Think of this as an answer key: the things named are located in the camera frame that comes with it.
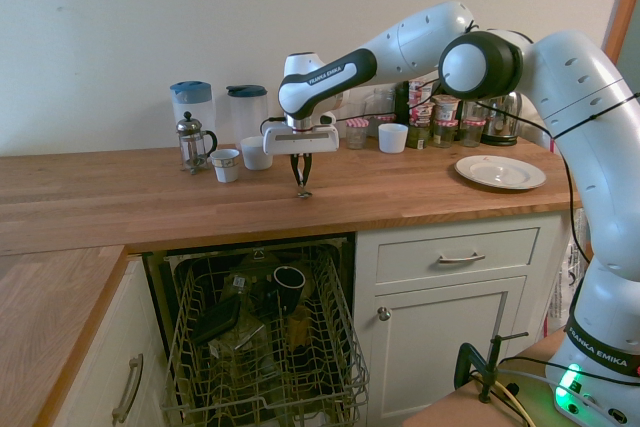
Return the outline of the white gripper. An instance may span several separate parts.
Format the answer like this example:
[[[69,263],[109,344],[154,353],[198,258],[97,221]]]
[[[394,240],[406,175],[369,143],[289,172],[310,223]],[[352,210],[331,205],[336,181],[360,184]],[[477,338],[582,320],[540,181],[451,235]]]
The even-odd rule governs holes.
[[[269,127],[263,138],[266,154],[291,155],[291,168],[298,187],[308,183],[313,153],[334,152],[338,148],[339,133],[333,125],[315,126],[310,131],[295,131],[286,125]],[[298,154],[303,154],[302,174]]]

